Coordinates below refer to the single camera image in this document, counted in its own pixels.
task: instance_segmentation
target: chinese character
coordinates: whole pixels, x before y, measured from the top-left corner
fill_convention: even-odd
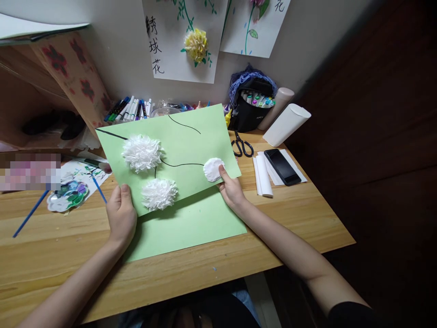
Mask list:
[[[153,62],[153,64],[155,64],[155,66],[153,66],[153,70],[155,71],[155,74],[158,72],[158,73],[161,73],[161,74],[163,74],[164,72],[162,72],[162,71],[160,71],[159,69],[161,68],[159,65],[158,65],[158,63],[161,61],[161,59],[155,59],[155,61]]]
[[[155,32],[155,35],[158,35],[158,31],[156,29],[156,21],[155,17],[151,17],[150,20],[146,16],[146,29],[147,29],[147,35],[150,37],[150,32]]]
[[[283,12],[284,11],[284,2],[281,0],[278,0],[275,7],[276,7],[275,11],[278,11],[278,9],[279,9],[280,12]]]
[[[156,54],[157,51],[162,52],[161,50],[159,50],[158,48],[158,44],[156,43],[156,41],[158,41],[158,38],[153,38],[153,43],[152,41],[149,41],[150,45],[150,51],[149,52],[153,52],[154,54]]]
[[[149,26],[150,26],[150,32],[151,33],[155,32],[155,35],[158,35],[158,31],[156,30],[155,17],[152,16],[150,18]]]

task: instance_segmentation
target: black scissors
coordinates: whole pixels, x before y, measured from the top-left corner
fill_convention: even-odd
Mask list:
[[[237,157],[241,157],[241,156],[243,156],[243,153],[244,153],[247,157],[252,157],[252,156],[254,155],[254,149],[253,149],[253,147],[252,147],[252,146],[251,146],[247,141],[243,141],[243,140],[241,140],[240,136],[238,135],[238,131],[235,131],[235,138],[236,138],[237,140],[232,140],[231,145],[233,146],[234,143],[237,144],[238,150],[239,150],[240,152],[239,152],[238,154],[237,154],[236,152],[234,152],[234,155],[237,156]],[[251,154],[248,154],[248,153],[246,152],[246,149],[244,148],[244,144],[246,144],[246,145],[249,146],[250,150],[252,151]]]

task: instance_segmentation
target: hand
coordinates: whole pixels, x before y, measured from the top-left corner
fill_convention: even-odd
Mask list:
[[[218,167],[218,171],[224,182],[219,183],[217,187],[226,204],[228,204],[231,209],[235,210],[246,201],[240,182],[238,181],[238,178],[231,179],[223,165]]]
[[[137,226],[137,211],[133,208],[131,190],[127,184],[115,187],[106,205],[111,234],[109,242],[123,248],[129,246]]]

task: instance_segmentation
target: wooden desk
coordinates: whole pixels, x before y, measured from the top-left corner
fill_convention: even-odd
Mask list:
[[[255,152],[272,148],[261,133],[240,135]],[[307,183],[274,187],[274,198],[269,199],[256,194],[252,159],[241,157],[238,163],[246,197],[317,250],[326,252],[355,243],[308,177]],[[102,185],[107,198],[115,185],[113,176]],[[4,328],[22,320],[109,236],[105,204],[95,192],[68,216],[49,212],[44,202],[13,239],[40,195],[40,191],[0,195],[0,325]],[[247,234],[130,262],[113,271],[84,320],[93,321],[281,264],[250,229]]]

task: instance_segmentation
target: yellow paper flower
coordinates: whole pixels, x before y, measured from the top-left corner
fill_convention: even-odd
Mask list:
[[[185,50],[195,62],[200,63],[206,55],[208,40],[206,32],[195,29],[185,37]]]

